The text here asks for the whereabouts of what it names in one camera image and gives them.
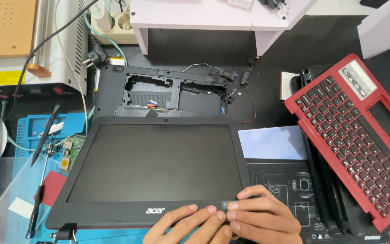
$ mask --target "human hand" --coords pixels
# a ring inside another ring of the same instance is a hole
[[[302,244],[299,221],[264,186],[246,187],[237,199],[227,206],[227,219],[236,235],[260,244]]]
[[[177,244],[203,223],[186,244],[228,244],[231,229],[228,225],[221,227],[225,221],[225,213],[217,211],[214,206],[197,210],[198,206],[192,204],[166,213],[144,236],[143,244]],[[178,224],[166,234],[177,221]]]

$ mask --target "laptop screen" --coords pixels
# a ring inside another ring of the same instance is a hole
[[[100,125],[69,203],[235,199],[228,125]]]

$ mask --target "keyboard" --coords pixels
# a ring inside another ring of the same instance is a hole
[[[390,224],[390,136],[370,112],[377,103],[390,113],[390,96],[355,54],[285,101],[382,232]]]

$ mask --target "circuit board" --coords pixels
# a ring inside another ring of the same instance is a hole
[[[84,142],[85,136],[73,135],[68,141],[63,143],[64,150],[62,150],[61,170],[64,173],[68,173],[72,169]]]

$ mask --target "screwdriver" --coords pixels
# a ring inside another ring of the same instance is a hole
[[[39,188],[37,189],[37,193],[35,194],[34,208],[32,210],[33,212],[31,213],[30,225],[28,227],[28,231],[26,232],[26,239],[31,239],[35,236],[35,225],[37,224],[37,218],[39,216],[39,206],[42,203],[43,193],[45,192],[45,186],[43,185],[43,181],[45,179],[46,166],[48,164],[49,157],[52,155],[52,138],[53,135],[51,135],[48,152],[46,153],[45,168],[43,169],[42,180],[40,181]]]

